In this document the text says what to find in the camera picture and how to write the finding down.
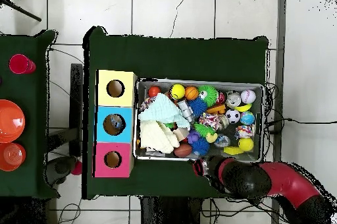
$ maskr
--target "metal tray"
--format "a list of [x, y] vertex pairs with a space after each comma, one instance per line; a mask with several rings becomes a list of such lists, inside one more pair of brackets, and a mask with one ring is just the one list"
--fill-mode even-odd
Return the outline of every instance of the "metal tray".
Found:
[[[208, 84], [216, 88], [222, 93], [235, 90], [237, 92], [242, 92], [246, 89], [253, 90], [256, 94], [256, 100], [254, 101], [250, 111], [255, 115], [255, 133], [253, 136], [254, 148], [250, 152], [244, 152], [238, 155], [228, 155], [223, 152], [222, 148], [217, 148], [214, 144], [211, 144], [207, 156], [212, 155], [222, 155], [224, 157], [235, 157], [237, 160], [246, 161], [246, 162], [259, 162], [263, 156], [263, 129], [265, 121], [265, 88], [260, 84], [236, 84], [228, 82], [202, 82], [202, 81], [191, 81], [191, 80], [169, 80], [169, 79], [146, 79], [141, 78], [136, 83], [136, 92], [135, 95], [138, 98], [135, 98], [136, 110], [135, 110], [135, 121], [134, 121], [134, 145], [133, 151], [134, 156], [138, 159], [152, 159], [152, 160], [170, 160], [170, 161], [187, 161], [189, 159], [200, 158], [199, 155], [190, 154], [185, 158], [176, 157], [173, 153], [171, 154], [158, 154], [158, 155], [149, 155], [146, 152], [146, 149], [140, 149], [136, 146], [136, 140], [140, 137], [140, 121], [138, 120], [138, 113], [140, 112], [140, 106], [144, 99], [148, 97], [148, 89], [156, 85], [160, 87], [162, 93], [169, 91], [170, 87], [173, 84], [182, 84], [183, 86], [202, 86]], [[241, 125], [241, 123], [236, 123], [235, 125], [228, 125], [228, 127], [222, 131], [217, 131], [217, 133], [223, 133], [230, 139], [231, 146], [237, 146], [238, 141], [235, 139], [235, 128]]]

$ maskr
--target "round hole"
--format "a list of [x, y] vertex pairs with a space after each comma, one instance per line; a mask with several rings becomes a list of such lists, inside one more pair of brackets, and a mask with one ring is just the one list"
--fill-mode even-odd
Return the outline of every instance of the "round hole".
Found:
[[103, 121], [103, 128], [109, 135], [119, 135], [125, 129], [125, 120], [120, 115], [108, 115]]
[[122, 156], [118, 152], [108, 152], [104, 156], [104, 163], [109, 168], [117, 168], [122, 163]]
[[119, 80], [111, 80], [107, 85], [107, 93], [114, 98], [122, 96], [124, 93], [124, 84]]

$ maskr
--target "pink box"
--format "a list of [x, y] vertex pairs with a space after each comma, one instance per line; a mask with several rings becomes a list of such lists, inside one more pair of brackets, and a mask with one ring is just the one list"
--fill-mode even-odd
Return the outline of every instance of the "pink box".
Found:
[[[105, 164], [104, 157], [109, 152], [118, 152], [121, 161], [120, 165], [110, 168]], [[134, 158], [131, 152], [131, 144], [128, 143], [102, 143], [96, 145], [95, 155], [95, 178], [128, 178], [134, 165]]]

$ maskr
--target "shape sorter box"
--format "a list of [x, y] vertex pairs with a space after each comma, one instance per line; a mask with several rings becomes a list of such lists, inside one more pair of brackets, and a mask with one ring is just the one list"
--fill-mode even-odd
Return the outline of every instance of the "shape sorter box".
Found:
[[[134, 127], [134, 90], [137, 77], [133, 72], [97, 70], [95, 81], [95, 142], [93, 177], [129, 177], [134, 164], [132, 134]], [[118, 82], [119, 93], [111, 92], [111, 82]], [[104, 123], [111, 115], [122, 119], [124, 127], [118, 134], [109, 134]], [[118, 164], [108, 166], [107, 155], [118, 155]]]

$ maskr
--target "table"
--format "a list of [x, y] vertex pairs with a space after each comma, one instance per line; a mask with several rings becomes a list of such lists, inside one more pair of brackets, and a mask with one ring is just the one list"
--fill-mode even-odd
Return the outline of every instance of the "table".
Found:
[[[47, 157], [47, 83], [46, 51], [56, 33], [44, 30], [36, 36], [0, 36], [0, 98], [15, 102], [24, 112], [26, 126], [15, 141], [26, 149], [26, 160], [13, 172], [0, 171], [0, 196], [57, 197], [43, 177]], [[13, 74], [9, 59], [16, 53], [36, 64], [32, 74]]]
[[108, 36], [102, 27], [84, 37], [84, 172], [82, 196], [220, 197], [206, 178], [197, 177], [187, 162], [135, 160], [130, 178], [93, 178], [95, 71], [132, 71], [139, 78], [265, 83], [268, 39], [215, 40]]

